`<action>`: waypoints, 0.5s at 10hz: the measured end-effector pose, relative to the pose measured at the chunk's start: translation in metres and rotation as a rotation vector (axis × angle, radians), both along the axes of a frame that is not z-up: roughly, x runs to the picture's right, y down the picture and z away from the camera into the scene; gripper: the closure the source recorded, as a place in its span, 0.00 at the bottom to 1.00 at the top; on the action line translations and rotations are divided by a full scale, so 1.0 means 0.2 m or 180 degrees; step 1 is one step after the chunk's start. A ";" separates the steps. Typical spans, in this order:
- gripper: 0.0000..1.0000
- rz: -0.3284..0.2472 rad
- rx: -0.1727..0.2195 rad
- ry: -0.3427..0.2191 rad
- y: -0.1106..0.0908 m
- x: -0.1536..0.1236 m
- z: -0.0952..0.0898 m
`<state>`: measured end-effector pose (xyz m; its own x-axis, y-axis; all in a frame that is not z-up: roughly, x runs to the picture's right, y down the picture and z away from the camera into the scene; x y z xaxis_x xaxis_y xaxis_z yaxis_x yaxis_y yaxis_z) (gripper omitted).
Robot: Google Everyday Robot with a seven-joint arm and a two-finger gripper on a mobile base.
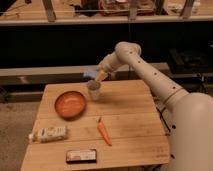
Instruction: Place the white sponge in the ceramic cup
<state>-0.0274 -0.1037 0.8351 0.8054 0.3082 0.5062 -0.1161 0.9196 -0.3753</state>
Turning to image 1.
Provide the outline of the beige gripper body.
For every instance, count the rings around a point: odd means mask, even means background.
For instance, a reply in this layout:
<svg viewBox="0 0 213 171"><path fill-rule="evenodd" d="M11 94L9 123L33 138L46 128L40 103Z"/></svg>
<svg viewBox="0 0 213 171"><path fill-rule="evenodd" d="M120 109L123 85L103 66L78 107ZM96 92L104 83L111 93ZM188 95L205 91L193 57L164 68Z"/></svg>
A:
<svg viewBox="0 0 213 171"><path fill-rule="evenodd" d="M106 73L111 73L120 67L120 61L115 53L108 54L98 64L98 69Z"/></svg>

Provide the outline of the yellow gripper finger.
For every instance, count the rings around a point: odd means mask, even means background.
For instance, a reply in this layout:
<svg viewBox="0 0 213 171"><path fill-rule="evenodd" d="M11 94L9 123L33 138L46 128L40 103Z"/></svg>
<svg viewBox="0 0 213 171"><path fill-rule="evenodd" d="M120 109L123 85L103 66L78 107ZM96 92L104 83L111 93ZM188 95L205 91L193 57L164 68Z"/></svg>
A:
<svg viewBox="0 0 213 171"><path fill-rule="evenodd" d="M108 77L108 73L105 72L104 70L100 70L97 74L97 76L95 77L95 80L97 82L101 82L103 81L104 79L106 79Z"/></svg>

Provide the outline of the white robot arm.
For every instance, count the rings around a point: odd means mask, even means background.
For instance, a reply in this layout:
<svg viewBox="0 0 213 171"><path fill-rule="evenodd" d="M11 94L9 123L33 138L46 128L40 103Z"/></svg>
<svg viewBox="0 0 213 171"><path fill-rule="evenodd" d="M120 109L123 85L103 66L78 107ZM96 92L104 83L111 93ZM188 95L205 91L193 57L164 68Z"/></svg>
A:
<svg viewBox="0 0 213 171"><path fill-rule="evenodd" d="M189 93L143 60L136 43L119 42L98 64L97 80L129 65L173 114L170 161L165 171L213 171L213 97Z"/></svg>

